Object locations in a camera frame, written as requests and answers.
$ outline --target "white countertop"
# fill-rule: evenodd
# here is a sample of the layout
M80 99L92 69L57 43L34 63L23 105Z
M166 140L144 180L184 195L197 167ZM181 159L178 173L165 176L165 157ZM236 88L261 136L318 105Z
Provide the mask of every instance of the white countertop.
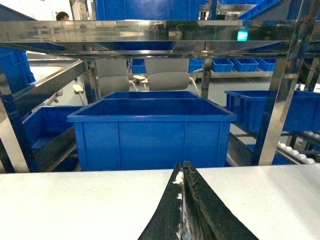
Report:
M320 164L198 170L259 239L319 239ZM136 240L172 171L0 174L0 239Z

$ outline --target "metal shelf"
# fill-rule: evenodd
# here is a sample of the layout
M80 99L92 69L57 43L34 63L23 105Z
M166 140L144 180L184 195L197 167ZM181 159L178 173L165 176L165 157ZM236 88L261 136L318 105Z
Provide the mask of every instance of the metal shelf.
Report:
M273 71L231 71L231 72L212 72L211 78L269 78Z
M87 71L86 63L82 60L31 60L32 70L47 73L46 77L34 82L30 86L15 92L12 96L20 116L24 116L65 85Z
M201 96L208 97L211 78L211 58L277 58L270 83L265 114L257 135L256 150L252 155L253 165L271 164L277 142L280 138L288 112L294 85L297 82L302 59L319 57L320 22L316 21L320 9L318 0L304 0L299 17L295 21L211 21L211 20L126 20L126 21L7 21L0 22L0 45L39 53L51 53L77 60L54 76L11 94L4 74L0 74L0 127L15 133L15 146L19 156L11 154L10 159L32 161L30 146L25 145L26 135L17 113L26 113L33 106L50 97L57 89L70 82L70 78L84 73L85 92L89 103L99 98L95 75L95 59L135 58L203 58ZM247 41L238 41L238 33L246 31ZM167 50L149 50L148 43L172 42ZM140 42L139 50L122 49L118 42ZM230 77L244 74L271 73L229 73ZM0 132L0 138L6 139ZM12 142L3 142L9 146Z
M245 13L250 9L254 8L255 4L220 4L216 6L217 14L227 14L227 13Z

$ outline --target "person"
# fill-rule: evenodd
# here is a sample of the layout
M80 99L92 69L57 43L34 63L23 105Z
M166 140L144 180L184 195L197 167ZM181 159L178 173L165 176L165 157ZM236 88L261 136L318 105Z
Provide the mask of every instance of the person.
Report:
M70 21L68 13L64 11L58 12L57 15L55 16L55 19L57 21Z

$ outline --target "steel bar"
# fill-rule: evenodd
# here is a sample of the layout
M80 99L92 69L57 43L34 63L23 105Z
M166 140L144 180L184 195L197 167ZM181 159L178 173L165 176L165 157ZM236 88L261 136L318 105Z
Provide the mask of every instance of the steel bar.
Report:
M277 59L252 165L271 165L273 162L319 9L318 0L302 1L287 59Z
M253 151L232 133L229 135L227 153L239 167L250 166Z
M26 144L28 138L13 98L5 93L3 84L7 80L1 72L0 78L0 139L14 171L28 173L28 164L34 163L35 159L30 145Z
M13 98L20 116L27 114L85 71L85 63L76 60L58 72L15 92Z
M94 61L88 61L86 65L88 70L81 77L84 83L87 102L88 104L92 104L100 98L99 83L96 74L96 63Z
M119 21L5 21L0 43L83 43L149 41L290 40L295 21L119 20Z

